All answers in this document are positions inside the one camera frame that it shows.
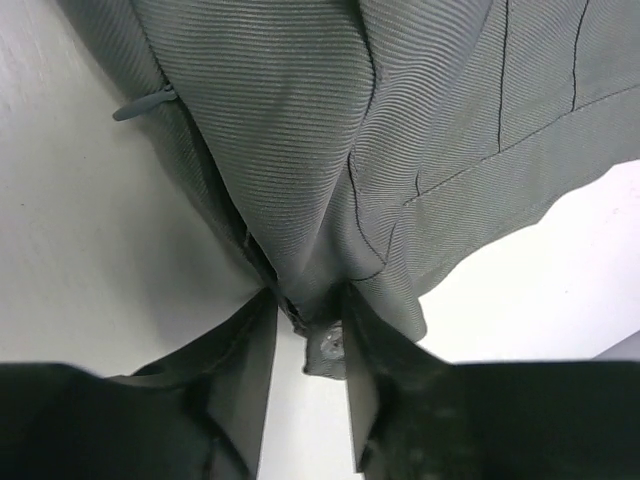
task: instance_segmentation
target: gray zipper pull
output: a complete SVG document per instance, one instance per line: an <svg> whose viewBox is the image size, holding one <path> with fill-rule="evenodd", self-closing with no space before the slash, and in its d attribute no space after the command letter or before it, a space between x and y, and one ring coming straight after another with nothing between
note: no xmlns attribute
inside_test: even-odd
<svg viewBox="0 0 640 480"><path fill-rule="evenodd" d="M116 122L123 120L129 120L135 118L138 115L150 112L158 105L164 102L171 102L178 98L176 91L173 89L173 85L167 85L159 92L145 95L144 97L136 98L133 102L125 105L122 108L116 110L113 114L113 119Z"/></svg>

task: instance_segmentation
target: white background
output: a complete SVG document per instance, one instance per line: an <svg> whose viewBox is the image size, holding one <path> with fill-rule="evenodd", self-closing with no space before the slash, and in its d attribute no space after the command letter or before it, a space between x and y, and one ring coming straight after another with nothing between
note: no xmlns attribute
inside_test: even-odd
<svg viewBox="0 0 640 480"><path fill-rule="evenodd" d="M0 2L0 361L128 373L256 286L168 181L53 2ZM640 162L562 198L422 299L451 361L591 358L640 330ZM353 475L344 384L281 319L261 480Z"/></svg>

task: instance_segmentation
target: black seam line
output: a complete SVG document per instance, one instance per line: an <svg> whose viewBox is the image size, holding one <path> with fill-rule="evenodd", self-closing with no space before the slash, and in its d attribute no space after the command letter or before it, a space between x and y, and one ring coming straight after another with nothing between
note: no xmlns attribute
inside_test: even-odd
<svg viewBox="0 0 640 480"><path fill-rule="evenodd" d="M576 64L578 62L578 38L580 37L580 30L582 30L582 22L584 16L587 13L587 7L589 6L589 0L584 2L584 9L582 15L580 15L580 21L578 22L578 29L576 30L576 39L573 43L573 99L571 101L571 111L576 109L576 96L578 95L578 81L576 79Z"/></svg>
<svg viewBox="0 0 640 480"><path fill-rule="evenodd" d="M478 41L480 40L480 37L482 36L482 34L484 33L484 29L487 27L487 21L489 20L489 15L491 14L491 11L493 10L493 6L495 4L495 0L491 0L491 4L489 5L489 8L487 8L487 11L484 14L484 18L482 19L482 27L480 28L480 32L478 33L478 37L476 38L476 41L473 45L473 51L469 54L469 56L467 57L466 61L464 62L464 67L462 67L460 69L460 75L457 76L457 78L455 79L455 81L453 82L451 88L449 89L449 92L451 92L455 86L458 85L458 82L460 82L460 79L462 78L465 69L467 68L467 65L469 64L469 59L471 58L471 56L473 55L473 53L475 52L477 46L478 46ZM435 117L439 117L442 111L442 104L440 105L440 107L438 108L438 111L435 115ZM420 179L422 178L422 162L420 162L420 165L418 166L418 172L416 173L416 178L415 178L415 188L416 188L416 195L420 195Z"/></svg>
<svg viewBox="0 0 640 480"><path fill-rule="evenodd" d="M373 245L371 245L371 243L369 242L369 239L367 238L367 236L364 234L364 232L362 231L362 226L360 223L360 212L359 212L359 208L358 208L358 191L356 189L356 182L355 179L353 177L353 165L352 165L352 155L351 153L349 154L349 156L347 157L347 171L349 172L349 180L351 181L351 188L353 189L353 199L354 199L354 203L355 203L355 213L356 213L356 226L358 227L358 231L360 232L360 235L362 236L362 239L364 240L364 243L367 244L367 246L369 247L369 249L375 254L376 257L378 257L378 260L380 260L380 262L382 263L382 268L384 269L384 267L387 266L387 262L385 262L385 260L382 258L382 255L380 255L375 248L373 248Z"/></svg>
<svg viewBox="0 0 640 480"><path fill-rule="evenodd" d="M469 171L471 171L471 170L474 170L474 169L476 169L476 168L480 167L480 166L481 166L482 164L484 164L484 162L486 162L487 160L489 160L489 159L491 159L491 158L493 158L493 157L496 157L497 155L499 155L499 154L501 154L501 153L506 153L506 152L508 152L509 150L511 150L512 148L517 147L518 145L520 145L520 144L521 144L522 142L524 142L525 140L528 140L529 138L533 137L534 135L537 135L537 134L538 134L538 133L540 133L542 130L544 130L544 129L545 129L545 128L547 128L547 127L550 127L551 125L553 125L553 124L554 124L554 123L556 123L557 121L559 121L559 120L563 119L564 117L568 117L568 116L570 116L570 115L573 115L575 112L579 112L580 110L584 110L585 108L588 108L588 107L590 107L591 105L593 105L593 104L595 104L595 103L602 102L602 101L607 100L607 99L609 99L609 98L611 98L611 97L614 97L614 96L616 96L616 95L620 95L620 94L623 94L623 93L629 92L629 91L634 90L634 89L636 89L636 88L640 88L640 83L639 83L639 84L637 84L637 85L633 85L633 86L631 86L631 87L625 88L625 89L623 89L623 90L620 90L620 91L617 91L617 92L611 93L611 94L606 95L606 96L604 96L604 97L602 97L602 98L598 98L598 99L596 99L596 100L593 100L592 102L589 102L589 103L587 103L587 104L585 104L585 105L582 105L581 107L577 108L577 109L576 109L575 111L573 111L573 112L563 113L562 115L560 115L560 116L559 116L558 118L556 118L555 120L553 120L553 121L549 122L548 124L546 124L546 125L545 125L545 126L543 126L543 127L540 127L540 128L539 128L539 129L537 129L535 132L530 133L529 135L527 135L526 137L524 137L522 140L519 140L518 142L514 143L513 145L510 145L510 146L509 146L509 147L507 147L503 152L494 153L494 154L492 154L492 155L489 155L488 157L484 157L484 158L480 159L480 160L479 160L477 163L475 163L474 165L472 165L472 166L470 166L470 167L468 167L468 168L465 168L464 170L462 170L462 171L460 171L460 172L458 172L458 173L456 173L456 174L454 174L454 175L451 175L449 178L447 178L447 179L443 180L443 181L442 181L442 182L440 182L438 185L436 185L436 186L434 186L434 187L431 187L430 189L425 190L424 192L422 192L420 195L416 195L416 196L414 196L414 197L410 198L409 200L407 200L406 202L404 202L404 203L402 204L402 208L401 208L401 210L400 210L400 214L398 215L398 218L396 219L396 221L395 221L395 222L394 222L394 224L393 224L393 227L391 228L391 236L390 236L389 244L388 244L388 247L387 247L387 261L384 263L383 268L381 268L381 269L380 269L379 271L377 271L376 273L369 275L368 277L360 278L360 279L359 279L359 278L353 278L353 279L350 279L350 280L351 280L352 282L362 282L362 281L365 281L365 280L371 280L372 278L374 278L374 277L376 277L376 276L380 275L380 274L384 271L384 269L385 269L385 268L386 268L386 266L387 266L388 260L389 260L389 255L390 255L390 253L391 253L391 244L392 244L392 242L393 242L393 234L394 234L394 232L395 232L395 230L396 230L396 226L397 226L397 225L398 225L398 223L400 222L400 218L401 218L402 212L403 212L403 210L404 210L404 207L406 207L406 206L410 205L411 203L415 202L416 200L420 199L421 197L427 196L427 195L429 195L430 193L432 193L432 192L434 192L434 191L436 191L436 190L438 190L438 189L442 188L444 185L446 185L447 183L451 182L452 180L455 180L457 177L460 177L460 176L464 175L465 173L467 173L467 172L469 172Z"/></svg>
<svg viewBox="0 0 640 480"><path fill-rule="evenodd" d="M360 131L362 130L362 127L365 123L365 120L367 119L369 112L371 111L371 106L373 105L373 101L374 101L374 97L376 94L376 89L378 87L378 71L376 69L376 64L373 58L373 50L371 48L371 41L369 39L369 32L367 31L367 25L364 21L364 15L362 13L362 5L360 4L359 1L356 2L356 6L357 6L357 17L356 17L356 22L357 22L357 28L358 31L360 33L360 36L362 37L362 43L364 44L365 49L367 50L367 54L369 56L369 61L371 62L371 71L372 71L372 82L371 82L371 93L369 95L369 101L367 102L367 106L365 108L364 114L362 116L362 120L360 122L360 125L358 126L358 130L357 133L353 139L353 145L351 146L351 150L349 151L349 154L347 155L347 171L349 173L349 181L351 183L351 189L353 190L353 199L354 199L354 204L355 204L355 217L356 217L356 227L358 229L358 232L360 232L360 236L362 237L362 240L364 240L364 243L367 245L367 247L369 247L369 250L371 250L371 252L373 252L373 254L378 258L378 260L380 260L380 263L382 263L382 269L384 269L387 266L386 261L384 260L384 258L382 258L382 255L380 255L378 253L378 251L373 248L373 245L371 245L371 242L369 241L369 239L367 238L367 236L364 233L364 230L362 229L362 224L360 223L360 212L359 212L359 203L358 203L358 189L356 187L356 179L354 176L354 170L356 169L356 165L355 165L355 151L356 151L356 143L358 141L358 137L360 136Z"/></svg>
<svg viewBox="0 0 640 480"><path fill-rule="evenodd" d="M509 36L509 0L505 1L504 38L502 40L502 70L500 71L500 105L498 107L498 153L502 151L502 109L504 104L504 72L507 64L507 37Z"/></svg>
<svg viewBox="0 0 640 480"><path fill-rule="evenodd" d="M591 181L594 181L596 178L598 178L598 176L600 175L604 175L607 170L610 167L603 169L594 169L589 171L589 173L587 175L584 175L582 177L580 177L576 182L575 185L577 185L578 187L581 185L584 185L585 183L589 183ZM568 182L563 182L562 185L560 185L558 187L558 191L564 191L567 187L572 188L571 185L574 185L574 183L572 181L568 181ZM515 212L513 215L511 215L509 217L508 220L511 220L513 218L519 218L521 215L524 214L531 214L531 213L535 213L540 207L542 206L551 206L551 204L553 204L554 202L557 202L560 197L562 197L564 195L564 193L556 193L554 195L552 195L549 198L544 199L541 202L536 202L533 205L528 205L525 208L522 208L520 210L518 210L517 212ZM485 235L485 239L487 238L491 238L493 237L496 233L502 231L505 227L505 223L506 222L501 222L499 225L497 225L495 228L491 229L489 231L489 234ZM466 249L463 250L462 255L458 256L457 258L455 258L453 261L440 261L434 268L432 268L431 270L429 270L428 272L425 272L423 275L421 275L421 278L425 277L426 275L429 275L430 273L440 270L442 267L450 267L450 266L454 266L457 265L461 260L465 259L466 257L468 257L470 254L472 254L473 252L475 252L476 250L480 249L483 247L483 245L485 245L484 242L482 243L478 243L475 245L472 245L471 247L468 247Z"/></svg>

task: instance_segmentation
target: gray garment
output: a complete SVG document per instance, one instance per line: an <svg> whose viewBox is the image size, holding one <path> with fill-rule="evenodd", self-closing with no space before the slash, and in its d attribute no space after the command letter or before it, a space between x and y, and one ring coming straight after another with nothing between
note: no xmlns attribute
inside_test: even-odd
<svg viewBox="0 0 640 480"><path fill-rule="evenodd" d="M167 163L239 265L246 224L311 374L344 373L331 287L419 340L464 257L640 157L637 0L60 1L129 96L173 85Z"/></svg>

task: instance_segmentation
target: black object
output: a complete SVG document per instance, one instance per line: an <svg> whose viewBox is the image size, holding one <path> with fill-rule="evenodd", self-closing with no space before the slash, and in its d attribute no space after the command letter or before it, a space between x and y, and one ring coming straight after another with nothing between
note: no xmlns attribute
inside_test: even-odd
<svg viewBox="0 0 640 480"><path fill-rule="evenodd" d="M338 298L367 480L640 478L640 365L450 365ZM0 366L0 479L255 479L276 314L263 290L130 377Z"/></svg>
<svg viewBox="0 0 640 480"><path fill-rule="evenodd" d="M276 300L264 290L131 377L1 366L0 478L255 478L276 318Z"/></svg>
<svg viewBox="0 0 640 480"><path fill-rule="evenodd" d="M640 478L639 364L450 365L353 288L342 320L367 480Z"/></svg>

